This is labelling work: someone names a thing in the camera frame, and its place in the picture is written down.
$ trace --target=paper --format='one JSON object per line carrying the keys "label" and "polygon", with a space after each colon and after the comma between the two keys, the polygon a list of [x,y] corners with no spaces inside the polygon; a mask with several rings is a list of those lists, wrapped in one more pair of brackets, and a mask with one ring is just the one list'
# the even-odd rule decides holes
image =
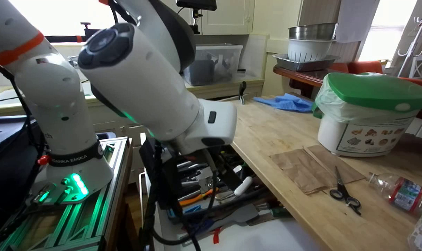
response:
{"label": "paper", "polygon": [[378,0],[341,0],[335,42],[363,42],[374,18]]}

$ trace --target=cabinet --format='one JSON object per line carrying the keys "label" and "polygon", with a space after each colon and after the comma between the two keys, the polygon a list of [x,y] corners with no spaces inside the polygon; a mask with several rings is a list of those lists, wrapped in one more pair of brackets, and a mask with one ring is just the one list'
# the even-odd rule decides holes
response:
{"label": "cabinet", "polygon": [[[178,13],[174,0],[161,0],[172,12]],[[201,35],[246,35],[250,34],[253,25],[254,0],[215,0],[215,12],[200,12],[197,20]],[[179,17],[192,24],[193,12],[183,9]]]}

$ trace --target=wooden table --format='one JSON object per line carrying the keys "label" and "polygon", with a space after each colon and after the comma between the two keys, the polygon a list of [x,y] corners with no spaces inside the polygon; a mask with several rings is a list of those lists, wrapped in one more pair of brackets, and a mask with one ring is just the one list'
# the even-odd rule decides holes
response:
{"label": "wooden table", "polygon": [[289,70],[285,70],[285,69],[281,69],[277,66],[274,67],[272,71],[281,77],[289,78],[291,81],[296,81],[298,84],[306,85],[306,87],[300,87],[302,95],[306,98],[310,98],[313,88],[321,87],[323,77],[328,73],[328,71],[296,73],[296,71],[289,71]]}
{"label": "wooden table", "polygon": [[[362,203],[362,216],[357,216],[327,191],[303,194],[270,159],[275,154],[317,145],[317,119],[253,102],[236,102],[235,106],[238,124],[232,148],[321,249],[406,250],[405,240],[416,219],[388,205],[366,180],[346,184],[349,194]],[[344,161],[366,177],[369,172],[391,172],[422,186],[422,148],[398,145],[402,147],[384,158]]]}

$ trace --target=window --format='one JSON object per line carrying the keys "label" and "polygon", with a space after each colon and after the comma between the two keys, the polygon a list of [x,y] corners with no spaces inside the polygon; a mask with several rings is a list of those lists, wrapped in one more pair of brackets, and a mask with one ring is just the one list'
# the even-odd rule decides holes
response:
{"label": "window", "polygon": [[83,35],[80,23],[90,28],[114,24],[110,7],[98,0],[9,0],[43,35]]}
{"label": "window", "polygon": [[392,60],[415,5],[416,0],[380,0],[359,62]]}

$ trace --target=scissors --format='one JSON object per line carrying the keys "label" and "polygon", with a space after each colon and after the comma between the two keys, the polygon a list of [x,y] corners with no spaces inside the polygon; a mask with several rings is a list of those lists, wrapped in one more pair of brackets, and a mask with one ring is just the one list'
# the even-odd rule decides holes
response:
{"label": "scissors", "polygon": [[356,215],[360,215],[360,212],[359,212],[360,203],[356,198],[349,197],[346,187],[345,187],[344,182],[341,180],[337,166],[335,166],[335,176],[337,176],[337,189],[330,190],[330,196],[337,201],[344,200],[345,204],[348,205],[348,208],[350,208]]}

